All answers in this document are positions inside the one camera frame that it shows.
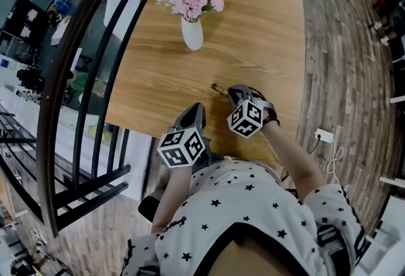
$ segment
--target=sleeve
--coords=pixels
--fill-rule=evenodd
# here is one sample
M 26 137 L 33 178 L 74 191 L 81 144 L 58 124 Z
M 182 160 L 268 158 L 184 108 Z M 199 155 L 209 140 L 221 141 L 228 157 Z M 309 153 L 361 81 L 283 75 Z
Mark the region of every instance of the sleeve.
M 350 275 L 366 246 L 364 227 L 341 185 L 324 185 L 310 192 L 309 206 L 318 229 L 318 245 L 329 275 Z
M 159 234 L 149 234 L 128 240 L 120 275 L 159 275 L 159 260 L 154 249 L 158 236 Z

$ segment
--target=wooden floor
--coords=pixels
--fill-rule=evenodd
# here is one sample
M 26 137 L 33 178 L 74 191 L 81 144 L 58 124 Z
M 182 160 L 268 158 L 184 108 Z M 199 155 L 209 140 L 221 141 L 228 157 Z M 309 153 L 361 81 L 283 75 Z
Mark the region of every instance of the wooden floor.
M 389 103 L 394 95 L 389 49 L 367 29 L 377 17 L 375 1 L 304 0 L 306 72 L 297 132 L 308 151 L 318 127 L 335 134 L 337 147 L 344 148 L 336 175 L 368 232 L 389 191 L 378 178 L 396 174 L 403 134 L 399 113 Z M 332 154 L 333 145 L 323 142 L 314 151 L 323 171 Z
M 373 2 L 304 0 L 306 71 L 297 132 L 308 151 L 316 128 L 335 134 L 344 148 L 336 174 L 369 233 L 389 191 L 378 178 L 395 175 L 402 144 L 396 108 L 388 102 L 394 93 L 390 53 L 366 28 L 375 17 Z M 332 152 L 332 144 L 321 143 L 313 153 L 323 170 Z M 127 239 L 149 232 L 137 205 L 118 196 L 49 240 L 51 251 L 75 275 L 118 275 Z M 18 230 L 26 246 L 33 227 L 41 230 L 23 217 Z

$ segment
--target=flower vase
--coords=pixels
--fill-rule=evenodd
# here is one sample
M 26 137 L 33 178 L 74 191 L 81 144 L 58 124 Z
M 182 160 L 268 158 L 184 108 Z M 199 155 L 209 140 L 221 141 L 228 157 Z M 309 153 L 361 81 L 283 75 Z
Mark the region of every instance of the flower vase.
M 188 22 L 182 17 L 183 39 L 185 44 L 193 51 L 197 51 L 203 46 L 204 36 L 202 29 L 200 19 L 196 22 Z

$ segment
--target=railing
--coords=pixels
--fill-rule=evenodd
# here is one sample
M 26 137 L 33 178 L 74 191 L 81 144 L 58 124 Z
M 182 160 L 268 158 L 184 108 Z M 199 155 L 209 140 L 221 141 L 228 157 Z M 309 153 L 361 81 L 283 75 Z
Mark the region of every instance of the railing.
M 90 65 L 89 74 L 85 83 L 85 89 L 80 102 L 80 108 L 78 110 L 71 172 L 66 171 L 66 165 L 58 164 L 58 161 L 63 159 L 55 154 L 58 120 L 63 95 L 65 92 L 67 76 L 80 42 L 86 33 L 92 17 L 102 1 L 103 0 L 82 0 L 78 9 L 76 12 L 74 12 L 72 18 L 70 19 L 65 33 L 63 34 L 63 37 L 59 43 L 57 55 L 49 67 L 49 72 L 52 74 L 49 75 L 48 79 L 46 80 L 45 88 L 42 92 L 37 137 L 35 138 L 32 134 L 30 134 L 27 130 L 20 126 L 17 121 L 14 120 L 12 122 L 11 114 L 7 113 L 4 109 L 1 110 L 3 114 L 0 114 L 2 115 L 3 120 L 6 120 L 7 122 L 10 120 L 8 124 L 16 127 L 16 133 L 20 135 L 19 137 L 15 137 L 13 141 L 7 141 L 6 138 L 0 137 L 0 142 L 4 143 L 5 146 L 8 146 L 8 142 L 14 142 L 18 147 L 21 148 L 24 154 L 36 164 L 35 173 L 33 173 L 23 164 L 18 156 L 11 151 L 15 157 L 15 160 L 17 160 L 22 168 L 31 176 L 32 180 L 37 183 L 39 203 L 37 203 L 35 199 L 32 198 L 32 196 L 17 181 L 13 175 L 13 172 L 9 169 L 7 163 L 1 156 L 0 167 L 9 184 L 15 189 L 21 200 L 27 205 L 28 209 L 49 229 L 49 231 L 55 237 L 61 229 L 88 214 L 90 211 L 107 202 L 109 199 L 113 198 L 128 187 L 128 185 L 124 182 L 116 186 L 112 186 L 109 183 L 124 176 L 130 171 L 130 166 L 124 165 L 129 131 L 125 130 L 122 133 L 123 137 L 121 140 L 121 152 L 117 169 L 114 169 L 114 162 L 117 161 L 115 161 L 116 145 L 118 143 L 119 135 L 121 135 L 119 133 L 119 127 L 112 126 L 106 173 L 102 175 L 100 175 L 99 171 L 99 155 L 102 147 L 101 144 L 105 118 L 113 84 L 130 35 L 147 0 L 140 0 L 140 4 L 135 12 L 135 15 L 130 19 L 130 24 L 120 44 L 120 47 L 118 48 L 112 69 L 109 73 L 109 79 L 106 84 L 106 89 L 102 99 L 102 106 L 98 117 L 96 135 L 94 137 L 91 172 L 87 173 L 80 168 L 80 155 L 82 152 L 85 119 L 89 110 L 88 106 L 90 98 L 92 97 L 93 85 L 100 69 L 103 55 L 113 34 L 114 27 L 117 24 L 126 4 L 128 3 L 128 0 L 121 0 L 116 7 L 109 24 L 104 30 L 103 36 L 96 51 L 96 55 Z M 32 156 L 30 151 L 27 151 L 22 144 L 28 144 L 32 150 L 36 152 L 35 157 Z M 67 173 L 63 180 L 60 180 L 55 176 L 55 167 L 58 167 L 58 169 L 62 169 L 62 171 Z M 64 187 L 63 191 L 56 193 L 55 181 Z M 100 188 L 103 186 L 106 186 L 104 187 L 104 191 L 100 191 Z M 88 199 L 86 195 L 92 192 L 96 194 L 96 196 Z M 70 204 L 76 200 L 81 201 L 82 204 L 74 208 L 70 207 Z M 58 210 L 61 208 L 63 209 L 62 211 L 65 212 L 59 215 Z

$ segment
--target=black and white pattern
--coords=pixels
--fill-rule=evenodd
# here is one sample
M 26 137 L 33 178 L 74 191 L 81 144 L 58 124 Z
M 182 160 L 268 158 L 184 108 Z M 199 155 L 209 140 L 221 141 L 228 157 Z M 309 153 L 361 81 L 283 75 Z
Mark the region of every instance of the black and white pattern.
M 252 103 L 247 104 L 247 117 L 255 122 L 261 123 L 261 109 Z
M 234 126 L 243 117 L 243 105 L 240 105 L 232 113 L 231 125 Z
M 169 162 L 170 166 L 185 165 L 188 163 L 187 158 L 184 156 L 180 148 L 162 150 L 161 152 Z
M 200 138 L 197 135 L 197 132 L 194 132 L 190 138 L 184 144 L 185 150 L 189 154 L 191 160 L 194 161 L 195 158 L 200 153 L 200 150 L 204 147 L 203 143 L 200 141 Z
M 174 133 L 167 134 L 165 139 L 162 142 L 162 147 L 166 146 L 175 146 L 176 144 L 179 144 L 180 141 L 182 140 L 182 136 L 184 134 L 184 131 L 178 131 Z
M 222 161 L 195 173 L 190 185 L 194 195 L 180 205 L 169 227 L 158 237 L 132 239 L 123 275 L 156 266 L 161 275 L 194 275 L 212 244 L 235 223 L 252 225 L 283 246 L 303 268 L 303 273 L 294 275 L 332 275 L 328 271 L 334 270 L 333 262 L 324 260 L 327 243 L 318 238 L 332 230 L 347 244 L 350 261 L 342 263 L 353 271 L 362 252 L 364 228 L 352 214 L 344 190 L 324 185 L 298 202 L 272 175 L 271 170 L 248 161 L 238 165 Z
M 241 121 L 241 123 L 235 127 L 235 131 L 238 131 L 246 137 L 253 134 L 257 129 L 257 126 L 246 120 Z

